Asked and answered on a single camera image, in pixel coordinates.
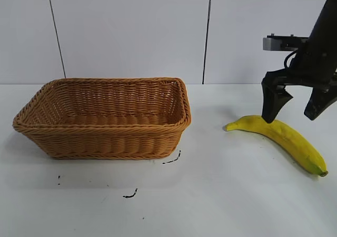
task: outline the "basket rim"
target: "basket rim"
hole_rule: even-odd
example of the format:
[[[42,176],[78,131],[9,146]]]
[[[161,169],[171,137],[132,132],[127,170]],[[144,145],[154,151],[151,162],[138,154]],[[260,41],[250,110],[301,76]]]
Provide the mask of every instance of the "basket rim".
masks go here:
[[[30,111],[34,108],[39,98],[46,94],[49,90],[51,90],[52,86],[64,83],[64,82],[111,82],[111,83],[139,83],[139,82],[176,82],[179,85],[180,89],[180,101],[183,106],[182,109],[182,118],[173,124],[165,124],[165,125],[144,125],[144,124],[132,124],[132,125],[65,125],[65,124],[26,124],[22,122],[24,118],[26,118]],[[135,129],[143,129],[147,132],[157,133],[164,132],[165,130],[173,130],[183,131],[186,127],[188,127],[191,123],[191,111],[189,106],[189,101],[187,98],[187,91],[184,82],[180,78],[176,77],[153,77],[153,78],[62,78],[53,80],[49,83],[46,83],[42,86],[42,88],[32,97],[32,99],[20,110],[20,112],[15,116],[13,120],[13,127],[18,132],[34,132],[34,133],[76,133],[80,132],[89,132],[89,131],[106,131],[109,129],[109,132],[127,132],[129,130]]]

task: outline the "white wall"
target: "white wall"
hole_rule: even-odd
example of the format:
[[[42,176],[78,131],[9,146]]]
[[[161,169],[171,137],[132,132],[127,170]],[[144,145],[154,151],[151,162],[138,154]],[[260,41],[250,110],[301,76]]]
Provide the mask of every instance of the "white wall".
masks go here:
[[[205,83],[260,83],[287,52],[262,51],[271,34],[309,36],[325,0],[212,0]]]
[[[262,37],[308,36],[325,0],[212,0],[206,83],[260,83],[287,53]],[[208,0],[52,0],[67,77],[201,83]],[[49,0],[0,0],[0,83],[63,77]]]
[[[52,0],[67,77],[201,83],[208,0]]]
[[[63,77],[48,0],[0,0],[0,83]]]

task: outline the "woven basket side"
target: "woven basket side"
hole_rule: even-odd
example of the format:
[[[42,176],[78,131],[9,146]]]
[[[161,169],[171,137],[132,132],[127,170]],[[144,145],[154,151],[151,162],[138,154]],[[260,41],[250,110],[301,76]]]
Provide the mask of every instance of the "woven basket side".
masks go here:
[[[158,159],[176,148],[182,133],[169,135],[32,135],[49,156],[58,159]]]

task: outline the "cable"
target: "cable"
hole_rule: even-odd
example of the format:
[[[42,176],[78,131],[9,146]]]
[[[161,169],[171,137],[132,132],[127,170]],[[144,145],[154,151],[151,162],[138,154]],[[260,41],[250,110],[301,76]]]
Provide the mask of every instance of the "cable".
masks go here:
[[[290,58],[291,56],[293,56],[294,54],[296,54],[297,51],[298,51],[298,50],[295,50],[294,52],[291,52],[291,53],[285,58],[284,63],[283,63],[284,68],[289,68],[289,67],[288,67],[288,60],[289,60],[289,58]]]

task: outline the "banana tip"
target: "banana tip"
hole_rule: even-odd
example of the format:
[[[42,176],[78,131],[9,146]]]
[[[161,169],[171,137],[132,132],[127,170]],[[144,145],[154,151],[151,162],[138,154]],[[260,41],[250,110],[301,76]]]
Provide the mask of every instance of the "banana tip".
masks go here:
[[[324,171],[322,174],[320,174],[321,177],[325,177],[329,172],[328,171]]]

